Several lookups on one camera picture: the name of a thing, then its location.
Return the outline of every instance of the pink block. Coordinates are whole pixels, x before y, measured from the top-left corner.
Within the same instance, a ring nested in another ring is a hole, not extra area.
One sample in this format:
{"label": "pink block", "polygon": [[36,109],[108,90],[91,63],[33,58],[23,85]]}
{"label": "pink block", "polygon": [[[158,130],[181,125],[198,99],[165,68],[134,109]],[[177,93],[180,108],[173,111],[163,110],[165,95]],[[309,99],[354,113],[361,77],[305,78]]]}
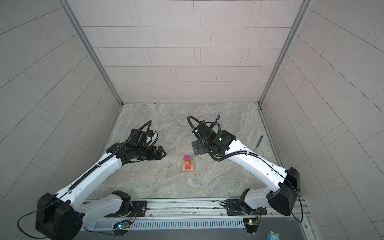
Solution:
{"label": "pink block", "polygon": [[191,156],[189,155],[185,155],[184,156],[184,162],[187,163],[187,162],[191,162]]}

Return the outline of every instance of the wire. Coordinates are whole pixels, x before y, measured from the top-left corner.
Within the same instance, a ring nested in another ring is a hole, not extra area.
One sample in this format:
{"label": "wire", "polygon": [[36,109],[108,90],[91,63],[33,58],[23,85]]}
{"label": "wire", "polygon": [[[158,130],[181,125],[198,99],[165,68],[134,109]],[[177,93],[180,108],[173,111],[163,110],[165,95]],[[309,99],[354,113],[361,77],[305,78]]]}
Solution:
{"label": "wire", "polygon": [[86,231],[88,231],[88,232],[94,232],[94,233],[101,233],[101,234],[105,234],[105,235],[109,235],[109,236],[117,236],[116,234],[109,234],[109,233],[105,233],[105,232],[97,232],[97,231],[89,231],[88,229],[86,229],[85,227],[84,227],[84,229],[86,230]]}
{"label": "wire", "polygon": [[59,197],[58,199],[56,199],[56,200],[55,200],[53,203],[51,203],[50,205],[48,205],[48,206],[46,206],[46,207],[43,207],[43,208],[41,208],[41,209],[38,209],[38,210],[36,210],[36,211],[30,212],[30,213],[25,214],[24,216],[20,217],[19,220],[17,220],[17,227],[19,228],[19,230],[20,230],[23,234],[27,235],[27,236],[30,237],[30,238],[34,238],[34,239],[46,239],[46,238],[48,238],[48,237],[34,237],[34,236],[29,235],[29,234],[26,233],[24,230],[22,230],[22,228],[20,227],[20,220],[21,220],[23,217],[25,217],[25,216],[28,216],[28,215],[30,215],[30,214],[32,214],[32,213],[35,213],[35,212],[38,212],[38,211],[40,211],[40,210],[46,209],[47,207],[50,207],[52,204],[54,204],[55,202],[57,202],[58,200],[60,200],[60,198],[64,197],[66,194],[67,194],[67,192],[64,193],[64,194],[63,194],[61,197]]}
{"label": "wire", "polygon": [[[199,131],[197,131],[197,129],[195,128],[195,126],[191,123],[190,121],[190,118],[192,118],[193,120],[195,120],[196,122],[198,122],[199,124],[201,123],[201,121],[197,120],[195,117],[193,116],[188,116],[187,117],[187,121],[189,123],[189,125],[191,126],[191,128],[194,130],[194,133],[196,133],[198,139],[203,143],[203,146],[204,146],[204,149],[207,150],[207,145],[205,144],[205,142],[203,141],[203,138],[201,137]],[[292,187],[292,189],[295,191],[296,193],[296,196],[297,198],[299,199],[299,202],[300,202],[300,208],[301,208],[301,220],[297,220],[297,218],[295,217],[295,215],[293,215],[292,213],[292,216],[295,218],[295,220],[299,223],[301,223],[303,221],[303,205],[301,204],[301,200],[300,200],[300,197],[299,197],[299,194],[298,192],[296,191],[296,189],[294,188],[294,186],[291,184],[290,181],[288,181],[285,177],[283,177],[278,171],[276,171],[273,167],[271,167],[267,162],[265,162],[262,158],[259,157],[258,154],[256,153],[253,153],[253,152],[248,152],[248,151],[235,151],[235,152],[232,152],[232,153],[229,153],[221,158],[216,158],[210,151],[208,151],[208,154],[209,156],[211,156],[211,158],[217,162],[221,162],[223,161],[224,159],[227,159],[229,157],[232,157],[232,156],[235,156],[235,155],[240,155],[240,154],[245,154],[245,155],[250,155],[252,157],[255,157],[255,158],[258,158],[260,159],[261,161],[263,161],[267,166],[269,166],[273,171],[275,171],[280,177],[282,177],[284,180],[286,180]]]}

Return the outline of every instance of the black mounting plate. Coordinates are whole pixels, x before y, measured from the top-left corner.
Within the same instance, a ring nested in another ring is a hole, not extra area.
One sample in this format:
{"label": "black mounting plate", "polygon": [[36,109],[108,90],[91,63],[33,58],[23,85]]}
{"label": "black mounting plate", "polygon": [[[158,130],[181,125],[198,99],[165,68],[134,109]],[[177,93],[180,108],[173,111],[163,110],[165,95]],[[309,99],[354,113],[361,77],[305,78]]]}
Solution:
{"label": "black mounting plate", "polygon": [[[147,210],[147,201],[131,201],[131,202],[132,202],[132,207],[136,209],[137,217],[144,217],[145,211]],[[131,217],[131,216],[132,216],[132,212],[125,217]],[[119,214],[108,214],[104,217],[120,217],[120,216]]]}
{"label": "black mounting plate", "polygon": [[203,155],[208,152],[207,149],[204,149],[204,145],[200,140],[196,140],[192,142],[192,148],[195,156]]}
{"label": "black mounting plate", "polygon": [[246,215],[244,214],[241,209],[240,209],[240,204],[239,204],[239,200],[238,199],[227,199],[225,200],[225,204],[227,206],[230,206],[230,208],[228,209],[227,208],[227,214],[228,216],[253,216],[253,215],[259,215],[259,212],[261,213],[261,215],[267,215],[267,212],[266,212],[266,208],[265,207],[259,207],[257,208],[257,210],[259,210],[259,212],[257,211],[254,211],[252,214],[250,215]]}

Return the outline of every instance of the marble floor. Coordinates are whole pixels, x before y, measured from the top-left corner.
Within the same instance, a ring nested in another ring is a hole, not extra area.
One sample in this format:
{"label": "marble floor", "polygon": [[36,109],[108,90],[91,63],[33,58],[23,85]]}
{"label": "marble floor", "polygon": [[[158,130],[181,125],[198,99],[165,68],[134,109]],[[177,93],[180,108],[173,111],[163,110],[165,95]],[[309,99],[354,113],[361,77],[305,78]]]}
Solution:
{"label": "marble floor", "polygon": [[[167,156],[160,161],[126,164],[109,176],[89,196],[100,199],[121,190],[132,198],[237,197],[246,188],[264,187],[258,178],[235,162],[216,162],[208,154],[195,156],[187,116],[214,121],[222,112],[221,128],[232,133],[247,147],[276,163],[263,123],[254,103],[126,104],[123,106],[107,147],[124,142],[132,128],[152,120],[151,130],[159,134],[156,146]],[[264,135],[256,148],[261,135]],[[184,155],[195,160],[195,172],[181,172]]]}

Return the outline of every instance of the white wall tile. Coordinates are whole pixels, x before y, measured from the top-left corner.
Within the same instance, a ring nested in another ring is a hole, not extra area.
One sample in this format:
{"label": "white wall tile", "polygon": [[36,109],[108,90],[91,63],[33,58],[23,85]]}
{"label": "white wall tile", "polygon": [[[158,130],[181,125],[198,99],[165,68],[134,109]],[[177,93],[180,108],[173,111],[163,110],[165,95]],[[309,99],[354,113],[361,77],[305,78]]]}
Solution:
{"label": "white wall tile", "polygon": [[54,127],[57,127],[57,125],[60,122],[54,116],[52,116],[49,112],[47,112],[44,108],[42,108],[39,104],[37,104],[32,110]]}
{"label": "white wall tile", "polygon": [[336,140],[338,137],[343,135],[348,131],[348,128],[344,125],[344,123],[341,123],[339,126],[337,126],[335,129],[333,129],[330,133],[328,133],[325,137],[323,137],[321,140],[323,141],[324,145],[327,146],[334,140]]}
{"label": "white wall tile", "polygon": [[201,82],[200,93],[222,94],[233,93],[235,83],[230,82]]}
{"label": "white wall tile", "polygon": [[153,66],[195,65],[193,48],[148,48],[148,52]]}
{"label": "white wall tile", "polygon": [[78,101],[88,111],[88,113],[91,114],[106,90],[107,85],[101,76],[98,75],[83,91],[78,98]]}
{"label": "white wall tile", "polygon": [[326,1],[320,15],[364,39],[383,16],[383,8],[384,2],[378,0]]}
{"label": "white wall tile", "polygon": [[305,113],[302,112],[300,114],[300,116],[297,117],[297,119],[291,124],[292,126],[292,129],[295,130],[297,128],[297,126],[299,126],[299,124],[306,118],[307,116],[305,116]]}
{"label": "white wall tile", "polygon": [[206,102],[206,94],[167,94],[168,102]]}
{"label": "white wall tile", "polygon": [[118,111],[120,110],[120,106],[117,104],[117,101],[113,102],[114,104],[111,106],[107,115],[105,116],[99,131],[96,133],[95,139],[98,142],[105,142],[108,137],[108,134],[111,130],[112,124],[116,118]]}
{"label": "white wall tile", "polygon": [[346,237],[341,225],[322,227],[326,237]]}
{"label": "white wall tile", "polygon": [[99,144],[96,140],[93,140],[91,147],[89,148],[89,151],[85,155],[84,160],[81,162],[79,170],[77,171],[74,177],[75,179],[77,179],[83,173],[85,173],[94,164],[94,162],[97,161],[97,157],[101,152],[101,147],[102,147],[101,144]]}
{"label": "white wall tile", "polygon": [[94,48],[105,48],[105,43],[100,35],[100,32],[96,26],[84,26],[82,27],[89,42]]}
{"label": "white wall tile", "polygon": [[246,66],[273,67],[281,52],[280,48],[249,49]]}
{"label": "white wall tile", "polygon": [[77,108],[71,107],[40,149],[38,155],[56,165],[60,165],[86,120]]}
{"label": "white wall tile", "polygon": [[54,129],[31,111],[0,143],[0,195],[7,194]]}
{"label": "white wall tile", "polygon": [[50,162],[50,161],[47,161],[46,159],[36,155],[31,164],[37,166],[37,167],[40,167],[44,170],[47,170],[48,172],[51,172],[51,173],[56,173],[57,169],[59,168],[59,166],[57,166],[56,164]]}
{"label": "white wall tile", "polygon": [[241,60],[240,60],[239,66],[242,66],[242,67],[245,66],[245,63],[246,63],[247,58],[248,58],[248,52],[249,52],[249,48],[243,48],[243,53],[241,55]]}
{"label": "white wall tile", "polygon": [[107,112],[100,104],[97,104],[87,122],[84,124],[84,127],[81,129],[79,138],[86,144],[91,145],[106,115]]}
{"label": "white wall tile", "polygon": [[337,30],[339,30],[339,26],[336,24],[333,24],[327,35],[325,36],[324,40],[321,42],[319,48],[316,50],[317,53],[320,55],[324,52],[325,48],[328,46],[329,42],[332,40],[333,36],[336,34]]}
{"label": "white wall tile", "polygon": [[284,139],[285,145],[291,158],[294,160],[303,154],[304,150],[297,139],[291,124],[289,123],[284,112],[281,113],[279,118],[276,118],[277,126],[279,127],[281,136]]}
{"label": "white wall tile", "polygon": [[345,178],[343,177],[343,175],[341,175],[332,180],[329,180],[328,182],[323,183],[321,186],[323,187],[324,192],[327,193],[327,192],[345,187],[347,185],[348,185],[347,181],[345,181]]}
{"label": "white wall tile", "polygon": [[44,16],[41,16],[36,19],[40,25],[43,27],[44,31],[48,34],[49,38],[54,42],[56,46],[61,44],[61,41],[56,36],[55,32],[52,30],[51,26],[47,23]]}
{"label": "white wall tile", "polygon": [[159,82],[157,83],[159,94],[192,94],[195,93],[194,82]]}
{"label": "white wall tile", "polygon": [[302,164],[303,162],[307,161],[308,158],[307,158],[307,155],[305,155],[305,153],[301,154],[298,158],[296,158],[295,160],[293,160],[293,164],[298,167],[300,164]]}
{"label": "white wall tile", "polygon": [[309,161],[297,167],[300,178],[311,201],[321,226],[339,225],[340,222],[325,195],[319,180],[316,178]]}
{"label": "white wall tile", "polygon": [[293,124],[303,110],[284,82],[279,87],[279,90],[276,93],[276,98],[279,100],[289,123]]}
{"label": "white wall tile", "polygon": [[194,1],[193,8],[194,26],[201,26],[201,1]]}
{"label": "white wall tile", "polygon": [[130,12],[131,17],[132,17],[133,25],[134,26],[141,26],[140,19],[139,19],[139,16],[137,14],[137,10],[136,10],[135,1],[134,0],[127,0],[127,3],[128,3],[128,7],[129,7],[129,12]]}
{"label": "white wall tile", "polygon": [[336,32],[322,56],[367,98],[384,89],[384,53],[344,29]]}
{"label": "white wall tile", "polygon": [[256,82],[261,67],[223,67],[222,82]]}
{"label": "white wall tile", "polygon": [[0,72],[12,79],[55,47],[37,20],[3,33],[0,36]]}
{"label": "white wall tile", "polygon": [[176,67],[179,82],[215,82],[217,67]]}
{"label": "white wall tile", "polygon": [[241,48],[202,48],[201,66],[238,66],[242,52]]}
{"label": "white wall tile", "polygon": [[0,15],[0,29],[5,32],[12,29],[11,25]]}
{"label": "white wall tile", "polygon": [[195,66],[200,66],[200,48],[195,48]]}
{"label": "white wall tile", "polygon": [[192,1],[135,1],[141,26],[194,26]]}
{"label": "white wall tile", "polygon": [[260,82],[241,82],[237,93],[245,94],[262,94],[265,88],[265,83]]}
{"label": "white wall tile", "polygon": [[154,94],[151,83],[116,83],[121,94]]}
{"label": "white wall tile", "polygon": [[207,102],[242,102],[244,94],[207,94]]}
{"label": "white wall tile", "polygon": [[125,67],[104,67],[111,82],[132,82]]}
{"label": "white wall tile", "polygon": [[304,80],[295,98],[320,138],[341,124],[341,120],[308,80]]}
{"label": "white wall tile", "polygon": [[24,73],[48,93],[81,59],[68,40],[32,64]]}
{"label": "white wall tile", "polygon": [[12,27],[17,27],[58,8],[60,8],[59,5],[53,0],[3,0],[0,2],[0,14]]}
{"label": "white wall tile", "polygon": [[52,173],[31,164],[20,176],[0,203],[0,214],[6,216],[0,219],[4,239],[16,238],[20,231],[15,222],[20,216],[32,211],[52,177]]}
{"label": "white wall tile", "polygon": [[261,96],[261,94],[244,94],[243,102],[258,102]]}
{"label": "white wall tile", "polygon": [[327,36],[333,23],[326,20],[322,16],[308,11],[305,21],[300,26],[297,35],[304,40],[311,48],[317,50]]}
{"label": "white wall tile", "polygon": [[325,67],[313,86],[359,142],[384,130],[383,112],[331,65]]}
{"label": "white wall tile", "polygon": [[100,26],[98,30],[107,48],[156,47],[150,27]]}
{"label": "white wall tile", "polygon": [[72,44],[74,45],[74,47],[76,48],[76,50],[79,52],[81,58],[85,58],[88,53],[87,51],[85,50],[83,44],[80,42],[80,39],[78,38],[77,35],[73,36],[70,38]]}
{"label": "white wall tile", "polygon": [[380,239],[378,232],[350,187],[346,186],[329,192],[327,197],[348,239]]}
{"label": "white wall tile", "polygon": [[248,27],[252,1],[202,1],[201,26]]}
{"label": "white wall tile", "polygon": [[279,75],[284,80],[289,90],[292,90],[301,77],[301,71],[298,67],[296,67],[292,60],[286,56],[279,69]]}
{"label": "white wall tile", "polygon": [[295,134],[321,184],[341,175],[337,165],[308,119],[304,119],[300,123],[295,129]]}
{"label": "white wall tile", "polygon": [[265,28],[261,48],[282,48],[290,28]]}
{"label": "white wall tile", "polygon": [[290,28],[301,2],[263,1],[256,26]]}
{"label": "white wall tile", "polygon": [[384,193],[377,191],[377,186],[384,185],[384,175],[377,165],[350,132],[336,139],[327,149],[370,220],[382,220],[384,209],[377,199],[382,199]]}
{"label": "white wall tile", "polygon": [[298,36],[295,37],[288,56],[311,83],[327,65],[327,62]]}
{"label": "white wall tile", "polygon": [[172,82],[169,67],[131,67],[136,82]]}
{"label": "white wall tile", "polygon": [[146,66],[141,48],[98,48],[98,50],[106,66]]}
{"label": "white wall tile", "polygon": [[79,137],[77,137],[76,140],[75,140],[74,142],[75,142],[79,147],[81,147],[82,149],[85,150],[85,153],[84,153],[84,156],[83,156],[83,158],[84,158],[86,152],[87,152],[88,149],[89,149],[89,145],[86,144],[86,143],[85,143],[83,140],[81,140]]}
{"label": "white wall tile", "polygon": [[209,48],[210,28],[153,27],[158,48]]}
{"label": "white wall tile", "polygon": [[167,102],[166,94],[130,94],[130,99],[134,103],[155,103]]}
{"label": "white wall tile", "polygon": [[126,1],[75,0],[84,26],[133,26]]}
{"label": "white wall tile", "polygon": [[363,142],[361,146],[368,153],[376,165],[384,172],[384,131]]}
{"label": "white wall tile", "polygon": [[0,140],[28,114],[45,93],[24,73],[0,89]]}
{"label": "white wall tile", "polygon": [[369,34],[364,38],[369,44],[373,44],[376,39],[378,39],[384,32],[384,18],[382,17],[380,21],[372,28]]}
{"label": "white wall tile", "polygon": [[61,9],[44,15],[44,19],[62,43],[75,35],[71,24]]}
{"label": "white wall tile", "polygon": [[264,30],[264,28],[212,28],[210,47],[258,48]]}
{"label": "white wall tile", "polygon": [[79,76],[72,70],[52,88],[39,105],[61,121],[85,88]]}
{"label": "white wall tile", "polygon": [[378,108],[384,106],[384,90],[377,94],[373,99],[371,99],[373,104],[375,104]]}
{"label": "white wall tile", "polygon": [[60,189],[68,186],[73,181],[86,153],[84,149],[74,143],[45,191],[55,194]]}
{"label": "white wall tile", "polygon": [[81,103],[79,103],[79,101],[76,101],[73,105],[81,112],[82,115],[84,115],[84,117],[89,118],[89,112],[81,105]]}

